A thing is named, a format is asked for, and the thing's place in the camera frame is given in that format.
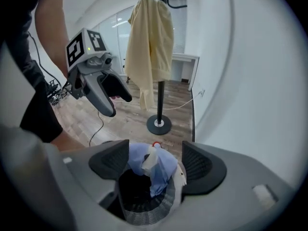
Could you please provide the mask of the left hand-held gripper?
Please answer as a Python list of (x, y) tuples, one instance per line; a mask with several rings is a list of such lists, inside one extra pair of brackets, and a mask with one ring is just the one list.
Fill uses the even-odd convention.
[(100, 32), (92, 29), (81, 29), (66, 46), (68, 74), (65, 89), (75, 99), (85, 95), (91, 104), (107, 117), (116, 115), (109, 97), (132, 101), (126, 84), (116, 75), (95, 73), (109, 70), (112, 59)]

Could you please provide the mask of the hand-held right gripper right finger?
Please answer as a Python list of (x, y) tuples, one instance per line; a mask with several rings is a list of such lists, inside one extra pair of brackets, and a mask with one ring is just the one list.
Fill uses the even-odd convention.
[(259, 161), (184, 141), (187, 184), (168, 231), (264, 231), (285, 209), (293, 189)]

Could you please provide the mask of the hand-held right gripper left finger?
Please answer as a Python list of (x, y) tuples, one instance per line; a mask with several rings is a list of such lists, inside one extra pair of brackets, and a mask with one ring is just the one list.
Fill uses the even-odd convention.
[(130, 231), (118, 180), (128, 162), (129, 141), (112, 141), (61, 152), (61, 189), (72, 212), (73, 231)]

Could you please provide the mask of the black garment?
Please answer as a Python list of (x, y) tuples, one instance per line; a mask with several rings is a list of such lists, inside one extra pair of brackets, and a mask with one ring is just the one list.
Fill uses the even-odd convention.
[(146, 175), (137, 175), (132, 169), (125, 171), (118, 181), (123, 204), (143, 204), (152, 199), (150, 195), (151, 180)]

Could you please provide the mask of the black coat rack stand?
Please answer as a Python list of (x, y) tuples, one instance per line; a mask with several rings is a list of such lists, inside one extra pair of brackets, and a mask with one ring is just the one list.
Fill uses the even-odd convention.
[[(187, 8), (187, 5), (173, 6), (169, 0), (161, 0), (172, 9)], [(147, 129), (154, 135), (165, 135), (171, 131), (171, 120), (163, 115), (165, 82), (158, 82), (158, 100), (157, 100), (157, 114), (149, 117), (147, 120)]]

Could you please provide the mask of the cream yellow garment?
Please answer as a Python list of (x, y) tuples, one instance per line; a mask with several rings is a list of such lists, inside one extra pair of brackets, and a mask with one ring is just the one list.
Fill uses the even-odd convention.
[(140, 89), (140, 107), (154, 106), (154, 82), (170, 80), (174, 27), (160, 0), (139, 0), (134, 6), (125, 59), (125, 73)]

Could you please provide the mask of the lavender blue garment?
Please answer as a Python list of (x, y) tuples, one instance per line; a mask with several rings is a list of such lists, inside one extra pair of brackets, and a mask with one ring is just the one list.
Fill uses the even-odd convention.
[(159, 142), (130, 143), (128, 165), (136, 175), (145, 175), (150, 178), (151, 197), (161, 194), (175, 174), (180, 175), (182, 186), (187, 184), (178, 160), (162, 148)]

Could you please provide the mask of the person's left forearm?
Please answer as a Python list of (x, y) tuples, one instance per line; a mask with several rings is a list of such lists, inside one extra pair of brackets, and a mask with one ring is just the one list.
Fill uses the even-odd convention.
[(39, 0), (35, 10), (38, 39), (62, 74), (67, 77), (66, 46), (69, 43), (63, 0)]

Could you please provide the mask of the person's right leg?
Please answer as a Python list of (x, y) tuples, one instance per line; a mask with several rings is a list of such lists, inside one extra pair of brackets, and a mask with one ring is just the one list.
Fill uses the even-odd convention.
[(65, 130), (63, 130), (59, 136), (52, 140), (51, 144), (56, 146), (61, 152), (85, 149), (83, 144), (71, 137)]

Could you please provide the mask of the white desk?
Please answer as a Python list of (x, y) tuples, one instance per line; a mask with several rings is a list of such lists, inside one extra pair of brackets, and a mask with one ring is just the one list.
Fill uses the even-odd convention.
[(173, 53), (172, 55), (172, 60), (177, 60), (177, 61), (182, 61), (182, 62), (194, 62), (192, 75), (188, 82), (189, 83), (188, 91), (192, 90), (194, 80), (195, 80), (195, 75), (196, 75), (197, 68), (198, 68), (199, 59), (200, 59), (199, 56), (189, 55), (189, 54), (184, 54), (184, 53)]

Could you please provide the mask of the person's black clothing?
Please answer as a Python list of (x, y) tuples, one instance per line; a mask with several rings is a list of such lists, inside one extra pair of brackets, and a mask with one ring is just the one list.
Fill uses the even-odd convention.
[(39, 0), (0, 0), (0, 42), (5, 42), (17, 66), (35, 89), (21, 128), (50, 143), (63, 131), (48, 101), (46, 81), (29, 51), (29, 28)]

